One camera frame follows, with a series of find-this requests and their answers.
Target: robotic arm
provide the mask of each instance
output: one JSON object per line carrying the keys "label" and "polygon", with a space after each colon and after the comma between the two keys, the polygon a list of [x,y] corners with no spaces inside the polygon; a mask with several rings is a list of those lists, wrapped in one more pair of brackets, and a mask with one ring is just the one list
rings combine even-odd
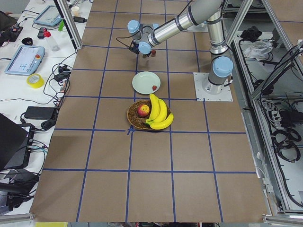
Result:
{"label": "robotic arm", "polygon": [[133,38],[129,50],[139,54],[149,56],[152,48],[174,35],[186,30],[192,25],[199,25],[207,22],[208,33],[211,41],[210,52],[212,54],[212,68],[202,82],[202,88],[211,95],[217,95],[231,84],[225,84],[227,77],[233,69],[233,62],[230,58],[222,56],[228,45],[224,39],[222,18],[222,0],[197,0],[187,8],[185,13],[180,13],[174,19],[159,26],[158,24],[140,24],[136,20],[131,20],[127,27]]}
{"label": "robotic arm", "polygon": [[187,8],[183,14],[158,26],[157,24],[139,24],[131,20],[127,27],[133,41],[130,50],[136,54],[140,52],[149,55],[152,48],[173,37],[192,25],[199,25],[207,21],[211,39],[211,53],[217,55],[227,51],[223,36],[220,6],[222,0],[197,0]]}

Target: woven basket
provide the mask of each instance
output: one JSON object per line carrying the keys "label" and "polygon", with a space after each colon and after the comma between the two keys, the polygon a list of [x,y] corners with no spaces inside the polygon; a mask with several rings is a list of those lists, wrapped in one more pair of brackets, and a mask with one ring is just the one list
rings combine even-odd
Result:
{"label": "woven basket", "polygon": [[[127,110],[127,119],[130,122],[130,124],[137,129],[141,130],[150,130],[155,131],[155,129],[152,129],[148,124],[145,124],[145,120],[149,118],[149,115],[146,117],[140,117],[138,115],[138,107],[142,104],[148,105],[150,108],[150,112],[152,111],[152,103],[150,100],[140,100],[132,104],[128,110]],[[170,109],[167,106],[167,116],[170,114]]]}

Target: red apple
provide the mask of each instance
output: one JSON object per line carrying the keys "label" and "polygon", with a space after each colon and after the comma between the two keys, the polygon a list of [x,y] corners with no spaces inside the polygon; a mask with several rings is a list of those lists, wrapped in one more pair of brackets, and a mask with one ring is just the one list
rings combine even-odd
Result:
{"label": "red apple", "polygon": [[150,113],[150,108],[146,104],[142,104],[138,107],[138,115],[140,117],[146,117]]}

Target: red object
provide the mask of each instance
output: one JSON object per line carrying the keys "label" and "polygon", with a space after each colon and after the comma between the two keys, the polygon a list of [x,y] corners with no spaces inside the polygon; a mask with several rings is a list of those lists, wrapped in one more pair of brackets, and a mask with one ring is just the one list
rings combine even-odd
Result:
{"label": "red object", "polygon": [[155,50],[152,50],[151,51],[151,57],[155,57],[156,56],[156,51]]}
{"label": "red object", "polygon": [[52,34],[49,31],[45,30],[43,32],[43,35],[44,35],[44,37],[48,38],[48,37],[51,37]]}

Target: white table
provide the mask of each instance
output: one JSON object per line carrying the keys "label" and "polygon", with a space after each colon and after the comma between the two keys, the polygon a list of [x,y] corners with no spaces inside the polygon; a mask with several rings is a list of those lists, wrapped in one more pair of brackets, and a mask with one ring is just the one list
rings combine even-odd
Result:
{"label": "white table", "polygon": [[[54,5],[53,0],[46,0],[44,4],[37,4],[37,0],[31,0],[25,10],[30,10],[34,12],[42,12],[48,5]],[[84,18],[88,18],[91,3],[87,0],[81,3],[80,6],[80,16]],[[31,12],[24,12],[18,22],[24,20],[26,17],[36,17],[37,15]],[[39,65],[36,73],[40,74],[44,81],[46,82],[48,77],[52,73],[52,66],[60,63],[67,56],[73,54],[75,52],[74,47],[70,41],[69,35],[66,31],[66,28],[63,28],[63,31],[59,32],[58,29],[50,30],[51,34],[55,37],[58,45],[60,46],[60,50],[57,52],[51,51],[46,40],[38,39],[37,34],[38,30],[32,28],[33,18],[28,18],[28,20],[20,23],[20,26],[23,26],[24,29],[20,33],[18,40],[14,43],[9,43],[4,47],[0,47],[0,58],[12,58],[15,54],[16,50],[20,45],[22,45],[21,40],[26,37],[31,37],[33,39],[33,43],[35,46],[43,46],[45,47],[45,57],[42,60],[42,63]],[[35,27],[40,28],[42,26],[34,24]],[[80,36],[83,36],[85,23],[76,23],[76,27]],[[64,61],[65,64],[69,66],[73,66],[75,62],[76,54],[68,58]],[[4,73],[5,68],[7,67],[9,61],[0,60],[0,100],[3,99],[15,99],[15,98],[23,98],[27,100],[34,100],[39,103],[47,103],[51,98],[43,94],[43,87],[41,88],[31,88],[26,83],[26,76],[17,76],[17,75],[8,75]],[[53,87],[59,91],[60,87],[58,84],[53,81]],[[45,92],[51,95],[55,95],[55,92],[49,87],[46,86]],[[48,106],[53,107],[53,102],[51,101],[47,105],[39,105],[30,101],[2,101],[0,102],[0,113],[5,114],[8,118],[10,118],[15,123],[20,122],[20,115],[26,111],[28,106]],[[40,128],[41,120],[26,120],[26,122],[33,124],[37,128]],[[46,132],[36,132],[34,139],[49,145],[54,127]],[[44,155],[42,151],[33,152],[30,155],[29,165],[26,167],[26,170],[30,172],[38,172],[43,163]],[[24,202],[21,206],[13,211],[7,213],[7,215],[12,214],[25,214],[28,213],[30,207],[32,205],[33,199]]]}

